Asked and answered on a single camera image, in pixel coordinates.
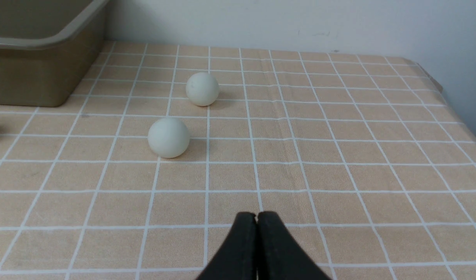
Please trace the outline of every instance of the beige plastic container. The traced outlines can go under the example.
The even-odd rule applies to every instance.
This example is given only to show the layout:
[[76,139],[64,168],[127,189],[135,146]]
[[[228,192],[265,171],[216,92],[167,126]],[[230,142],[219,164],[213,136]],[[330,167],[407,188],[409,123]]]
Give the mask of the beige plastic container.
[[107,2],[0,0],[0,105],[62,105],[103,46]]

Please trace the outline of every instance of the white grid line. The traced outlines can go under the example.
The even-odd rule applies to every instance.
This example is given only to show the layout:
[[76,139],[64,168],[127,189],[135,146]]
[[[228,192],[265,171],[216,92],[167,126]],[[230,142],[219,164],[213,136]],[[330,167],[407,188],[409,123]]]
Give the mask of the white grid line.
[[[145,44],[145,49],[144,49],[144,53],[146,53],[146,49],[148,48],[148,44]],[[140,65],[143,63],[143,59],[144,59],[144,56],[141,58],[141,62],[140,62]],[[136,85],[136,78],[138,77],[139,75],[139,70],[137,70],[137,73],[136,73],[136,77],[134,79],[135,82],[133,82],[133,86],[131,87],[131,91],[129,93],[129,97],[133,95],[133,90],[134,90],[134,87]],[[120,119],[120,122],[119,122],[119,125],[117,126],[117,132],[115,133],[115,135],[119,135],[120,134],[120,129],[122,127],[122,123],[124,122],[124,118],[126,116],[126,112],[127,112],[127,108],[129,107],[129,103],[131,101],[131,98],[128,98],[127,102],[126,102],[126,105],[124,107],[124,113],[122,114],[122,117]],[[110,158],[112,157],[112,154],[113,154],[113,150],[115,149],[115,144],[117,143],[117,138],[114,138],[113,141],[112,141],[112,145],[110,146],[110,151],[108,152],[108,156],[107,156],[107,161],[110,160]],[[96,202],[96,197],[98,196],[98,190],[99,188],[101,187],[101,184],[103,183],[103,179],[105,177],[105,173],[106,173],[106,169],[108,168],[108,162],[106,162],[103,166],[103,170],[101,171],[101,175],[99,177],[99,181],[98,181],[98,184],[96,185],[96,191],[93,193],[92,195],[92,198],[91,198],[91,202],[90,202],[90,206],[89,208],[87,209],[87,214],[85,216],[85,219],[84,219],[84,223],[83,225],[86,226],[87,225],[87,222],[89,222],[89,218],[91,216],[91,213],[92,213],[92,208],[94,207],[94,203]],[[69,263],[69,266],[68,266],[68,269],[71,270],[73,269],[73,266],[74,266],[74,262],[76,260],[76,257],[78,255],[78,252],[81,248],[81,244],[82,244],[82,241],[83,241],[83,238],[84,238],[84,234],[85,234],[85,228],[83,228],[81,230],[81,234],[79,235],[79,238],[78,238],[78,241],[77,241],[77,245],[76,245],[76,248],[74,250],[74,253],[72,255],[72,258],[70,259],[70,263]],[[69,277],[70,277],[70,273],[68,272],[66,275],[65,275],[65,280],[69,280]]]
[[252,130],[252,120],[250,119],[250,107],[248,106],[248,94],[246,91],[246,83],[245,83],[245,74],[243,71],[243,59],[241,56],[241,48],[238,49],[239,57],[240,57],[240,67],[241,67],[241,79],[243,80],[243,93],[245,94],[245,105],[246,105],[246,117],[248,119],[248,133],[250,135],[250,146],[252,147],[252,161],[253,161],[253,172],[255,173],[255,186],[257,187],[257,199],[259,202],[259,210],[262,212],[264,211],[264,207],[262,205],[262,196],[260,194],[260,182],[259,182],[259,172],[257,169],[257,157],[255,156],[255,145],[253,143],[253,130]]
[[[123,52],[114,52],[112,54],[120,54],[120,55],[133,55],[133,56],[140,56],[140,53],[123,53]],[[161,57],[175,57],[173,54],[146,54],[146,56],[161,56]],[[179,55],[179,57],[188,57],[188,58],[208,58],[208,56],[198,56],[198,55]],[[225,59],[239,59],[238,57],[222,57],[222,56],[212,56],[210,58],[225,58]],[[298,61],[299,59],[280,59],[280,58],[272,58],[273,60],[278,61]],[[243,60],[259,60],[259,61],[268,61],[270,58],[243,58]],[[320,62],[320,63],[330,63],[329,60],[304,60],[305,62]],[[334,63],[342,63],[342,64],[359,64],[360,62],[347,62],[347,61],[334,61]],[[388,63],[375,63],[375,62],[363,62],[364,64],[372,64],[372,65],[388,65]],[[392,65],[395,66],[410,66],[410,67],[419,67],[416,63],[412,62],[412,64],[401,64],[401,63],[393,63]]]
[[[334,67],[333,62],[331,62],[331,65],[332,65],[333,68],[335,69],[335,72],[338,74],[338,71],[337,71],[336,68]],[[343,79],[341,78],[341,76],[338,76],[338,78],[340,79],[341,83],[343,84],[343,86],[344,86],[345,89],[346,89],[345,82],[343,81]],[[316,91],[314,90],[314,88],[312,88],[312,91],[314,92],[314,95],[316,95],[316,99],[319,100],[318,97],[317,97],[317,94],[315,94]],[[324,109],[323,109],[323,106],[322,106],[320,103],[319,103],[319,108],[322,110],[323,116],[324,116],[324,118],[326,119],[326,118],[327,118],[327,117],[326,117],[326,113],[325,113],[325,111],[324,111]],[[327,125],[328,129],[330,130],[331,137],[335,140],[336,138],[335,138],[335,135],[334,135],[333,130],[332,130],[332,128],[331,128],[330,122],[329,122],[329,121],[326,121],[326,125]],[[354,187],[354,189],[355,189],[355,191],[356,191],[357,197],[359,198],[359,201],[361,202],[362,208],[364,209],[364,213],[366,214],[366,217],[367,217],[368,220],[369,220],[369,223],[370,223],[370,225],[371,225],[371,229],[373,230],[373,232],[374,232],[376,238],[378,239],[378,242],[380,243],[380,247],[381,247],[381,249],[382,249],[382,251],[383,251],[383,254],[385,255],[385,259],[386,259],[387,263],[389,264],[389,263],[391,263],[391,261],[390,261],[390,259],[389,259],[389,255],[388,255],[387,249],[386,249],[386,247],[385,247],[385,244],[383,243],[383,240],[382,240],[380,234],[379,234],[378,231],[376,230],[376,227],[374,227],[374,225],[373,225],[373,219],[371,218],[371,214],[370,214],[369,211],[367,210],[366,204],[365,204],[364,200],[362,199],[362,195],[361,195],[360,192],[359,192],[359,188],[357,187],[357,184],[355,183],[355,180],[354,180],[354,178],[353,178],[352,172],[350,171],[350,168],[348,168],[348,165],[347,165],[347,163],[346,163],[346,161],[345,161],[345,157],[343,156],[343,153],[341,152],[341,149],[340,149],[340,146],[339,146],[337,140],[335,140],[334,144],[336,145],[336,149],[338,150],[338,153],[339,153],[339,155],[340,155],[341,161],[344,163],[345,170],[347,171],[348,176],[350,177],[350,181],[352,182],[352,186]],[[390,270],[390,274],[392,275],[392,278],[393,278],[394,280],[396,280],[396,276],[395,276],[395,273],[394,273],[393,269],[390,267],[389,270]]]
[[[210,74],[211,69],[211,48],[208,47],[207,71]],[[208,263],[208,200],[210,190],[210,106],[207,106],[206,117],[206,154],[205,154],[205,229],[204,229],[204,266]]]
[[[372,77],[371,78],[371,81],[376,85],[376,87],[378,87],[379,89],[379,86],[376,84],[376,82],[373,80]],[[380,90],[380,93],[383,95],[383,97],[385,99],[387,99],[387,97],[383,94],[383,92]],[[394,113],[396,114],[396,116],[398,117],[398,119],[401,121],[402,118],[400,117],[400,115],[398,114],[398,112],[396,111],[396,109],[390,105],[390,107],[392,107],[392,110],[394,111]],[[407,132],[409,133],[409,135],[412,137],[413,140],[415,140],[414,138],[414,135],[410,132],[410,130],[408,129],[408,127],[402,122],[403,126],[405,127],[405,129],[407,130]],[[371,131],[370,127],[366,124],[367,128],[370,130],[370,133],[373,135],[373,132]],[[397,173],[395,172],[395,169],[393,168],[393,166],[391,165],[391,163],[389,162],[388,158],[387,158],[387,155],[385,154],[385,152],[383,151],[383,149],[381,148],[380,144],[379,143],[376,143],[376,145],[378,146],[378,149],[380,149],[380,152],[382,153],[382,155],[385,157],[385,160],[386,162],[389,164],[389,168],[391,169],[393,175],[395,176],[395,178],[397,179],[398,181],[398,184],[401,186],[402,190],[406,191],[407,189],[405,188],[404,184],[401,182],[400,178],[398,177]],[[424,151],[421,149],[421,151],[423,152],[423,154],[426,156],[426,158],[428,159],[429,163],[432,164],[432,162],[429,160],[428,156],[424,153]],[[405,197],[407,198],[407,200],[409,201],[410,205],[412,206],[412,209],[414,209],[415,213],[417,214],[419,220],[421,221],[421,223],[424,223],[424,219],[421,215],[421,213],[419,213],[419,211],[417,210],[417,207],[415,206],[413,200],[411,199],[410,195],[405,192]],[[428,236],[430,237],[431,241],[433,242],[433,245],[435,246],[436,250],[438,251],[438,253],[440,254],[440,256],[442,257],[442,259],[444,260],[444,262],[447,262],[447,257],[445,256],[445,254],[443,253],[443,251],[440,249],[440,246],[438,245],[437,241],[435,240],[435,237],[431,234],[430,230],[428,229],[428,227],[426,225],[423,226],[424,227],[424,230],[426,230],[426,233],[428,234]],[[457,277],[456,275],[453,273],[453,271],[451,270],[450,266],[448,266],[446,264],[446,268],[447,268],[447,271],[449,272],[449,274],[451,275],[451,277],[454,279],[454,280],[457,280]]]
[[[329,266],[329,264],[318,262],[318,266]],[[476,266],[476,261],[468,262],[393,262],[387,263],[371,263],[371,264],[331,264],[334,268],[399,268],[411,266]],[[149,272],[179,272],[179,271],[201,271],[203,267],[192,268],[151,268],[140,269],[140,273]],[[59,274],[67,273],[66,269],[50,269],[50,270],[16,270],[16,271],[1,271],[1,275],[40,275],[40,274]],[[71,273],[135,273],[138,269],[73,269]]]
[[[341,64],[357,64],[356,62],[339,62]],[[124,67],[124,68],[137,68],[138,66],[132,66],[132,65],[115,65],[115,64],[109,64],[107,65],[107,67]],[[160,70],[173,70],[174,68],[171,68],[171,67],[158,67],[158,66],[142,66],[141,67],[142,69],[160,69]],[[182,71],[205,71],[207,69],[203,69],[203,68],[179,68],[177,67],[176,70],[182,70]],[[210,69],[211,72],[235,72],[235,73],[238,73],[238,72],[241,72],[240,70],[226,70],[226,69]],[[273,73],[273,71],[255,71],[255,70],[243,70],[243,72],[245,73]],[[303,72],[288,72],[288,71],[277,71],[276,73],[285,73],[285,74],[305,74]],[[337,76],[337,74],[333,74],[333,73],[308,73],[309,75],[327,75],[327,76]],[[341,74],[341,76],[368,76],[368,75],[365,75],[365,74]],[[398,75],[371,75],[373,77],[399,77]],[[424,76],[402,76],[402,77],[406,77],[406,78],[423,78],[423,79],[427,79],[427,80],[430,80],[430,78],[426,75]]]
[[[87,96],[87,94],[74,94],[74,96]],[[125,95],[104,95],[104,94],[95,94],[95,98],[119,98],[119,99],[127,99],[128,96]],[[163,97],[163,96],[132,96],[131,98],[135,99],[169,99],[168,97]],[[178,99],[178,100],[189,100],[187,97],[172,97],[172,99]],[[275,99],[275,100],[265,100],[265,99],[239,99],[239,98],[229,98],[229,99],[224,99],[224,98],[217,98],[218,101],[251,101],[251,102],[269,102],[269,103],[275,103],[275,102],[282,102],[282,100]],[[305,104],[317,104],[317,101],[294,101],[294,100],[285,100],[285,103],[305,103]],[[320,101],[319,103],[321,104],[332,104],[332,105],[373,105],[373,106],[384,106],[384,105],[398,105],[398,106],[421,106],[421,103],[369,103],[369,102],[327,102],[327,101]],[[426,106],[431,106],[431,107],[447,107],[446,104],[436,104],[436,103],[425,103]]]
[[[447,223],[447,222],[431,222],[431,223],[373,223],[373,224],[293,224],[285,223],[286,227],[322,227],[322,228],[395,228],[395,227],[424,227],[424,226],[473,226],[476,223]],[[0,227],[0,231],[16,231],[23,229],[26,231],[53,231],[53,230],[142,230],[142,229],[204,229],[208,228],[230,228],[232,224],[191,224],[191,225],[147,225],[147,226],[35,226],[35,227]]]
[[[403,79],[403,82],[405,83],[405,85],[412,91],[412,88],[408,85],[408,83]],[[412,93],[417,97],[419,98],[419,100],[421,100],[422,102],[422,99],[414,92],[412,91]],[[428,112],[431,114],[431,116],[433,117],[433,119],[437,120],[437,118],[435,117],[435,115],[433,115],[433,112],[431,112],[431,110],[429,110],[428,107],[426,107],[426,105],[423,105],[424,108],[426,108],[426,110],[428,110]],[[403,124],[405,126],[405,129],[407,129],[407,131],[410,133],[409,129],[407,128],[407,126],[405,124]],[[448,135],[449,138],[451,138],[453,140],[453,138],[451,137],[451,135],[448,133],[448,131],[445,130],[445,128],[443,126],[441,126],[439,124],[440,128],[442,128],[442,130]],[[414,138],[414,135],[412,133],[410,133],[410,135],[412,136],[412,139],[415,140]],[[455,146],[460,149],[460,151],[462,151],[462,153],[467,157],[467,159],[473,164],[474,167],[476,167],[476,163],[472,160],[472,158],[462,149],[462,147],[457,144],[456,142],[454,142]],[[455,193],[452,193],[452,189],[450,188],[447,180],[443,177],[442,173],[440,172],[440,170],[438,170],[438,168],[436,168],[435,165],[433,165],[433,161],[431,161],[431,159],[429,158],[429,156],[425,153],[424,149],[421,147],[421,144],[419,144],[419,142],[416,142],[416,145],[419,147],[419,149],[421,150],[421,152],[424,154],[424,156],[426,156],[426,159],[428,160],[429,163],[432,164],[433,166],[433,169],[435,169],[435,171],[438,173],[438,175],[440,176],[440,179],[442,179],[442,181],[444,182],[445,186],[447,187],[447,189],[449,191],[451,191],[451,195],[452,197],[454,197],[455,201],[457,202],[457,204],[459,205],[459,207],[462,209],[462,211],[464,212],[464,214],[467,216],[467,218],[469,219],[469,221],[473,222],[474,223],[474,220],[472,219],[471,215],[469,215],[469,213],[467,212],[467,210],[465,209],[465,207],[462,205],[462,203],[460,202],[460,200],[457,198],[457,196],[455,195]]]
[[[67,135],[50,135],[50,134],[0,134],[3,136],[21,136],[21,137],[56,137],[56,138],[65,138]],[[145,135],[69,135],[69,138],[136,138],[136,139],[147,139]],[[233,138],[233,137],[191,137],[194,140],[268,140],[268,141],[289,141],[289,140],[303,140],[303,141],[313,141],[313,142],[334,142],[333,139],[317,139],[317,138],[298,138],[298,137],[289,137],[289,138]],[[357,139],[337,139],[337,142],[390,142],[390,143],[464,143],[464,144],[476,144],[476,141],[454,141],[454,140],[357,140]],[[10,159],[0,159],[0,161],[10,161]]]
[[[209,193],[304,193],[307,189],[250,189],[250,190],[208,190]],[[0,193],[94,193],[95,189],[86,190],[0,190]],[[98,193],[152,193],[153,190],[98,190]],[[205,190],[155,190],[154,193],[205,193]],[[312,193],[357,193],[355,190],[321,190],[311,189]],[[476,193],[472,190],[359,190],[359,193]]]
[[[102,67],[101,70],[100,70],[100,73],[104,70],[104,68],[105,68],[105,66],[103,65],[103,67]],[[98,80],[96,80],[96,81],[93,83],[93,85],[92,85],[92,87],[91,87],[91,89],[90,89],[90,91],[89,91],[90,94],[92,94],[92,91],[93,91],[93,89],[94,89],[94,86],[96,85],[97,82],[98,82]],[[9,244],[9,246],[8,246],[8,248],[7,248],[6,252],[5,252],[5,254],[3,255],[3,258],[2,258],[1,261],[0,261],[0,271],[1,271],[1,268],[2,268],[3,264],[4,264],[5,261],[7,260],[7,258],[8,258],[8,256],[9,256],[10,252],[12,251],[12,248],[14,247],[14,245],[15,245],[17,239],[19,239],[20,235],[22,234],[22,231],[23,231],[23,230],[22,230],[21,228],[22,228],[22,227],[25,225],[25,223],[27,222],[27,220],[28,220],[28,218],[29,218],[29,216],[30,216],[30,213],[32,212],[32,209],[33,209],[34,206],[36,205],[37,200],[39,199],[39,197],[40,197],[40,195],[41,195],[41,192],[40,192],[40,191],[42,191],[42,190],[44,189],[44,186],[46,185],[46,182],[48,181],[48,179],[49,179],[49,177],[50,177],[50,175],[51,175],[51,172],[53,172],[53,168],[55,167],[55,165],[56,165],[56,163],[57,163],[57,161],[58,161],[58,158],[59,158],[60,155],[62,154],[62,151],[63,151],[63,149],[65,148],[65,145],[67,145],[67,142],[68,142],[68,140],[69,140],[69,138],[70,138],[69,135],[71,135],[71,133],[72,133],[72,131],[73,131],[73,129],[74,129],[74,127],[75,127],[75,125],[76,125],[76,123],[77,123],[77,121],[78,121],[80,115],[81,115],[82,110],[85,108],[85,105],[86,105],[88,99],[89,99],[89,97],[86,97],[86,98],[84,99],[84,102],[83,102],[83,104],[82,104],[80,110],[76,113],[76,117],[75,117],[75,119],[74,119],[74,122],[73,122],[71,128],[69,129],[69,132],[67,133],[67,136],[65,137],[65,139],[64,139],[64,141],[63,141],[63,143],[62,143],[62,145],[60,146],[60,149],[59,149],[57,155],[55,156],[55,160],[54,160],[53,163],[51,164],[51,166],[50,166],[50,168],[49,168],[49,170],[48,170],[48,173],[46,174],[46,177],[44,178],[44,181],[43,181],[43,183],[41,184],[41,186],[40,186],[40,188],[39,188],[39,191],[36,193],[36,196],[34,197],[34,200],[32,201],[32,203],[31,203],[31,205],[30,205],[30,207],[29,207],[27,213],[25,214],[25,216],[24,216],[24,218],[23,218],[23,221],[22,221],[22,223],[21,223],[21,226],[20,226],[19,230],[18,230],[17,233],[15,234],[15,236],[14,236],[14,238],[12,239],[12,241],[10,242],[10,244]]]
[[[275,72],[274,61],[272,59],[272,53],[270,52],[270,50],[269,50],[269,58],[270,58],[270,63],[272,64],[272,69],[274,71],[274,76],[275,76],[275,81],[277,83],[277,88],[279,90],[281,100],[283,101],[282,106],[283,106],[283,109],[284,109],[284,113],[286,115],[286,120],[288,121],[289,132],[291,133],[292,137],[295,137],[295,133],[293,132],[293,127],[291,126],[291,120],[289,119],[288,110],[286,109],[286,104],[284,103],[284,98],[282,96],[282,90],[281,90],[281,87],[280,87],[279,79],[277,78],[277,73]],[[303,166],[302,158],[300,156],[300,151],[298,150],[298,145],[296,143],[296,140],[293,140],[293,145],[295,146],[296,156],[298,157],[298,163],[300,164],[300,170],[302,171],[303,181],[304,181],[305,187],[307,189],[307,195],[309,196],[310,206],[312,207],[312,212],[314,214],[314,219],[316,220],[317,230],[319,231],[319,234],[320,234],[321,239],[323,241],[324,251],[326,253],[326,257],[328,259],[328,262],[331,264],[332,261],[331,261],[330,250],[327,246],[327,241],[326,241],[326,237],[324,235],[324,232],[320,227],[320,221],[319,221],[319,217],[317,215],[316,205],[314,204],[314,199],[312,198],[312,193],[310,191],[309,181],[307,180],[307,176],[305,175],[305,169],[304,169],[304,166]],[[333,280],[337,280],[336,272],[334,271],[334,268],[331,265],[330,265],[330,270],[331,270],[331,274],[333,276]]]
[[[53,163],[55,162],[52,159],[7,159],[3,161],[4,163]],[[75,161],[75,160],[58,160],[57,163],[157,163],[157,161]],[[317,161],[302,161],[308,165],[344,165],[344,163],[319,163]],[[201,163],[206,163],[206,161],[160,161],[160,163],[187,163],[190,165],[197,165]],[[295,165],[300,163],[299,161],[257,161],[258,165]],[[227,165],[250,165],[253,164],[252,161],[211,161],[211,165],[217,164],[227,164]],[[348,165],[383,165],[389,166],[387,163],[347,163]],[[394,166],[469,166],[474,163],[392,163]]]
[[[0,112],[0,114],[22,114],[22,115],[31,115],[32,113],[23,113],[23,112]],[[36,113],[36,115],[50,115],[50,116],[75,116],[77,113]],[[103,116],[103,117],[122,117],[122,114],[88,114],[89,116]],[[126,114],[126,117],[165,117],[164,115],[133,115]],[[184,115],[173,115],[172,117],[177,117],[180,119],[206,119],[206,117],[192,117]],[[246,119],[246,117],[210,117],[211,119]],[[270,119],[270,120],[279,120],[286,119],[286,117],[250,117],[250,119]],[[307,121],[324,121],[326,119],[316,119],[312,117],[290,117],[289,119],[303,119]],[[327,119],[330,122],[364,122],[362,119]],[[386,121],[386,120],[366,120],[368,123],[401,123],[399,121]],[[405,123],[423,123],[423,124],[436,124],[435,121],[403,121]],[[438,122],[439,124],[463,124],[462,122]]]
[[[146,54],[147,48],[148,48],[148,44],[145,47],[145,54]],[[167,101],[167,110],[165,112],[166,117],[169,115],[169,110],[170,110],[170,107],[171,107],[172,92],[174,91],[174,80],[176,78],[176,69],[175,69],[175,67],[177,66],[177,62],[178,62],[178,58],[179,58],[178,55],[179,55],[179,46],[177,46],[177,50],[176,50],[176,59],[175,59],[175,62],[174,62],[174,71],[172,73],[172,84],[171,84],[171,89],[170,89],[170,92],[169,92],[169,98],[168,98],[169,100]],[[144,61],[144,56],[141,59],[141,64],[140,65],[143,64],[143,61]],[[139,249],[138,265],[137,265],[137,271],[136,271],[136,277],[135,277],[136,280],[139,280],[139,272],[140,272],[141,266],[143,264],[143,255],[144,255],[144,250],[145,250],[145,247],[146,247],[146,239],[148,237],[148,226],[150,225],[151,210],[153,208],[153,201],[155,199],[155,194],[156,194],[158,174],[160,172],[160,161],[161,161],[161,158],[160,158],[160,156],[158,156],[157,157],[157,165],[156,165],[156,168],[155,168],[155,175],[154,175],[154,178],[153,178],[151,195],[150,195],[150,202],[148,204],[148,211],[146,212],[145,227],[143,229],[143,239],[141,240],[141,247]]]

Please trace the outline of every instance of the white wall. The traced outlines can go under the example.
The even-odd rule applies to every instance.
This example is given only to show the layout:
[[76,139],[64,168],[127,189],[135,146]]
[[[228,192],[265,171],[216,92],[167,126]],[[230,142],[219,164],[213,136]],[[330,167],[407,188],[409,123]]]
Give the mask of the white wall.
[[108,37],[404,56],[476,133],[476,0],[112,0]]

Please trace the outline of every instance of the ping pong ball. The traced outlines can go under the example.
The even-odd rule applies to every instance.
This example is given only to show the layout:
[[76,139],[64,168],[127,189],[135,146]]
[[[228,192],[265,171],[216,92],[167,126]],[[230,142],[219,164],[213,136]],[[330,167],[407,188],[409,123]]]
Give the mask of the ping pong ball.
[[162,158],[175,158],[188,148],[190,132],[181,120],[164,117],[150,127],[148,144]]
[[219,96],[219,84],[211,74],[200,72],[188,79],[186,95],[197,106],[208,106]]

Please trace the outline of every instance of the container rim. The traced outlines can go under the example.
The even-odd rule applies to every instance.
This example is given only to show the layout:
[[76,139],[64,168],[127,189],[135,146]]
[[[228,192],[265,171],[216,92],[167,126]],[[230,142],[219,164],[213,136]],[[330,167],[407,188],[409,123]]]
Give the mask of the container rim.
[[110,0],[92,0],[80,14],[57,34],[41,39],[19,39],[0,37],[0,49],[39,50],[57,46],[73,37],[96,16]]

